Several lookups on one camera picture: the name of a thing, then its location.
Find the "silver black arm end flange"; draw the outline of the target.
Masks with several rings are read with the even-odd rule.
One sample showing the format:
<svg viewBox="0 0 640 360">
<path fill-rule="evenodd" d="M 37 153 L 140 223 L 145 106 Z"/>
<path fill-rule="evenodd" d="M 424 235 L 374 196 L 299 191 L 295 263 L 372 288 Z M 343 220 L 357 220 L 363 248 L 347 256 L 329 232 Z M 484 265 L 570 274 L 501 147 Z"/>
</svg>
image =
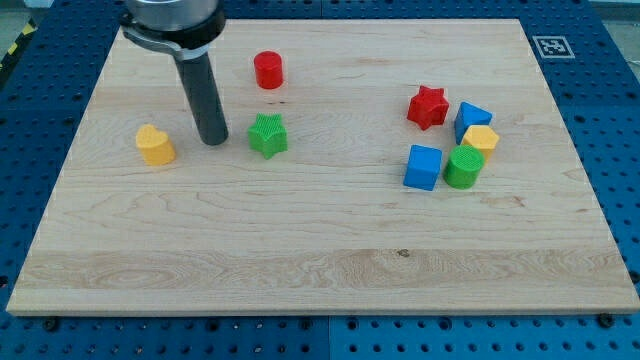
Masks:
<svg viewBox="0 0 640 360">
<path fill-rule="evenodd" d="M 123 35 L 139 47 L 177 61 L 209 50 L 225 27 L 223 0 L 125 0 Z"/>
</svg>

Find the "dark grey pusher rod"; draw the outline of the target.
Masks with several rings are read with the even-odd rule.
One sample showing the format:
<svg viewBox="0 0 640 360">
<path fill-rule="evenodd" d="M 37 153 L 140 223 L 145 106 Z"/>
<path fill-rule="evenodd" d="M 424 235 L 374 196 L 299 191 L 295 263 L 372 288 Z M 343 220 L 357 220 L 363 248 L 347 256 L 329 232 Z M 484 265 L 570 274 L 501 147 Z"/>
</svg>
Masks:
<svg viewBox="0 0 640 360">
<path fill-rule="evenodd" d="M 208 54 L 175 63 L 200 140 L 209 146 L 224 143 L 228 127 Z"/>
</svg>

